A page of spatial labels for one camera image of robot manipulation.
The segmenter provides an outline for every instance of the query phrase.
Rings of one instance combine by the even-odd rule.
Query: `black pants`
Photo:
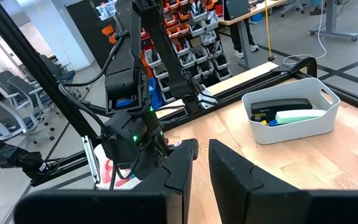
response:
[[[254,38],[252,37],[251,29],[249,27],[249,18],[244,19],[244,22],[245,22],[246,28],[247,28],[249,44],[255,45]],[[234,50],[242,52],[238,24],[233,24],[233,25],[230,25],[229,27],[230,27],[231,41],[233,41],[233,45],[234,45]]]

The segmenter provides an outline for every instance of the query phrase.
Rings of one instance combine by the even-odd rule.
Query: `white cable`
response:
[[[321,39],[320,39],[320,30],[321,30],[321,24],[322,24],[322,21],[323,21],[323,11],[324,11],[323,7],[324,7],[324,0],[321,0],[321,15],[320,15],[320,23],[319,23],[318,32],[317,32],[317,38],[318,38],[318,42],[320,43],[321,48],[324,50],[324,54],[322,54],[322,56],[320,56],[320,57],[317,57],[316,60],[324,57],[327,54],[327,50],[324,47],[323,43],[321,43]],[[313,55],[309,55],[309,54],[291,55],[289,57],[286,57],[283,60],[283,64],[284,65],[294,65],[294,64],[296,64],[296,62],[295,63],[286,63],[285,62],[286,60],[288,60],[290,58],[293,58],[293,57],[313,57]]]

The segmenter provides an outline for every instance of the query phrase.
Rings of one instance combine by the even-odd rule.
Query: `sneaker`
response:
[[[251,52],[257,52],[259,50],[258,45],[249,45],[251,47]]]
[[[310,11],[310,15],[311,16],[319,16],[319,15],[321,15],[321,9],[320,8],[315,8],[313,11]]]
[[[242,59],[244,58],[244,53],[238,51],[238,50],[235,50],[236,51],[236,57],[239,58],[239,59]]]

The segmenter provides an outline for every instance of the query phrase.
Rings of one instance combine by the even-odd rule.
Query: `standing desk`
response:
[[[217,94],[275,67],[267,62],[208,90]],[[158,111],[157,116],[172,112]],[[196,138],[200,145],[198,158],[193,161],[189,223],[221,223],[209,176],[210,139],[220,140],[255,165],[300,189],[358,189],[358,109],[345,102],[339,106],[333,132],[271,145],[254,141],[241,100],[165,135],[171,144]]]
[[[273,0],[266,0],[267,3],[267,9],[271,9],[275,6],[281,5],[283,3],[287,2],[287,0],[277,0],[277,1],[273,1]],[[246,29],[246,25],[242,22],[244,19],[247,19],[255,14],[258,14],[260,12],[264,12],[265,11],[265,3],[259,3],[256,5],[256,7],[251,8],[250,12],[247,14],[244,14],[243,16],[240,16],[238,18],[235,18],[233,20],[230,21],[226,21],[223,19],[223,17],[219,18],[219,24],[224,25],[224,26],[230,26],[233,24],[237,24],[239,27],[239,33],[240,33],[240,40],[241,40],[241,46],[242,46],[242,53],[244,54],[244,58],[243,59],[237,59],[237,62],[239,63],[239,65],[241,65],[242,67],[244,67],[245,69],[250,69],[250,68],[254,68],[255,64],[252,61],[251,57],[249,56],[250,54],[250,47],[249,47],[249,41],[248,41],[248,35],[247,35],[247,29]]]
[[[353,32],[338,32],[336,30],[336,14],[337,14],[337,5],[334,3],[334,0],[326,0],[326,27],[325,30],[320,30],[320,34],[333,35],[338,37],[350,37],[352,41],[358,40],[358,34]],[[309,30],[310,35],[313,35],[318,32],[318,27],[315,29]]]

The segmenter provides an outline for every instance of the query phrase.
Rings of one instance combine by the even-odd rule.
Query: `person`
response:
[[[249,18],[244,19],[244,22],[246,24],[247,34],[248,34],[248,41],[249,46],[251,49],[251,52],[257,52],[259,50],[258,45],[255,44],[254,38],[251,34],[251,29],[249,27]],[[242,47],[241,47],[241,40],[240,40],[240,33],[239,28],[237,24],[232,24],[229,26],[230,28],[230,35],[231,35],[231,41],[233,42],[234,50],[236,51],[236,57],[237,58],[244,58],[244,53],[242,53]]]
[[[323,10],[323,14],[326,13],[325,9],[321,7],[321,0],[310,0],[310,4],[313,7],[310,11],[311,16],[321,15],[321,10]]]

